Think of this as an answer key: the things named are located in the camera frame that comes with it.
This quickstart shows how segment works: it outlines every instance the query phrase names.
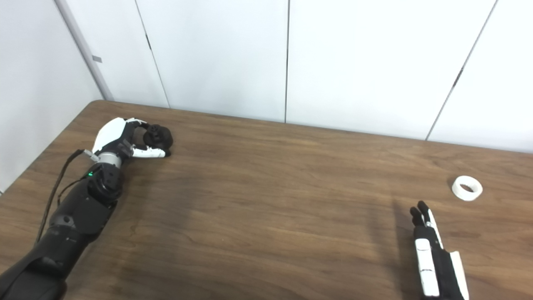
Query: black robotic arm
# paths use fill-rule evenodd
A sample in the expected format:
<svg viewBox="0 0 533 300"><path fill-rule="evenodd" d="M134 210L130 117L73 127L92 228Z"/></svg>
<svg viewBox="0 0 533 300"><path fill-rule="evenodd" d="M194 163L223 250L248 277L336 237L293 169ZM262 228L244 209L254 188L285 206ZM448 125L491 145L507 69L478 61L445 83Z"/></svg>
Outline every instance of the black robotic arm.
<svg viewBox="0 0 533 300"><path fill-rule="evenodd" d="M132 143L137 127L146 129L146 145ZM122 193L122 163L131 157L170 156L172 143L168 128L138 119L116 118L102 127L93 151L85 151L95 164L52 214L41 237L43 223L32 250L0 275L0 300L62 299L67 276L87 245L98 238L116 207Z"/></svg>

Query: white tape roll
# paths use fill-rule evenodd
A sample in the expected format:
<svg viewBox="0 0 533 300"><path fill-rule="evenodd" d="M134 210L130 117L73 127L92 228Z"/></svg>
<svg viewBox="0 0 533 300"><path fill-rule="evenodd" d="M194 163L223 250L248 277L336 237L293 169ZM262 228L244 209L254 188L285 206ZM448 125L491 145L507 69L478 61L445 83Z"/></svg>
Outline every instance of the white tape roll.
<svg viewBox="0 0 533 300"><path fill-rule="evenodd" d="M466 185L472 191L465 190L461 185ZM461 200L472 201L475 200L483 192L483 187L475 178L470 176L459 176L455 179L451 190Z"/></svg>

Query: wooden table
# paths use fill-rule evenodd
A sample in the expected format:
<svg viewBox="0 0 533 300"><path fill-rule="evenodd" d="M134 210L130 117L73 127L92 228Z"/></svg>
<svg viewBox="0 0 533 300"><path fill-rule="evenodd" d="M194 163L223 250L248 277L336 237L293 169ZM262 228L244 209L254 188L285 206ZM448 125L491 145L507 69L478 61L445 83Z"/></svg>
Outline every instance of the wooden table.
<svg viewBox="0 0 533 300"><path fill-rule="evenodd" d="M0 198L0 272L32 247L65 159L116 116L169 127L173 154L123 167L66 299L418 299L418 200L461 252L471 299L533 298L533 155L106 101ZM477 200L452 194L459 175L482 182Z"/></svg>

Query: robotic hand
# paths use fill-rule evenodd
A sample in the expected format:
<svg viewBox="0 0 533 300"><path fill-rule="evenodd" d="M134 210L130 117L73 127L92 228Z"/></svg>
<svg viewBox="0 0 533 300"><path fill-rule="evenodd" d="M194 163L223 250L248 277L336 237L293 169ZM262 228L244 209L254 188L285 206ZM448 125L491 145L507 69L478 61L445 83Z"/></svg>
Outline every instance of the robotic hand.
<svg viewBox="0 0 533 300"><path fill-rule="evenodd" d="M431 209L420 201L410 211L424 300L469 300L459 252L444 250Z"/></svg>
<svg viewBox="0 0 533 300"><path fill-rule="evenodd" d="M138 127L146 129L145 145L132 143ZM58 198L58 208L41 238L47 216L45 211L33 249L0 275L0 300L62 299L67 291L65 279L87 245L98 238L117 205L122 193L122 163L131 157L170 156L172 143L168 128L139 119L116 118L104 125L92 152L78 150L61 170L47 210L68 163L83 152L95 161L60 205Z"/></svg>

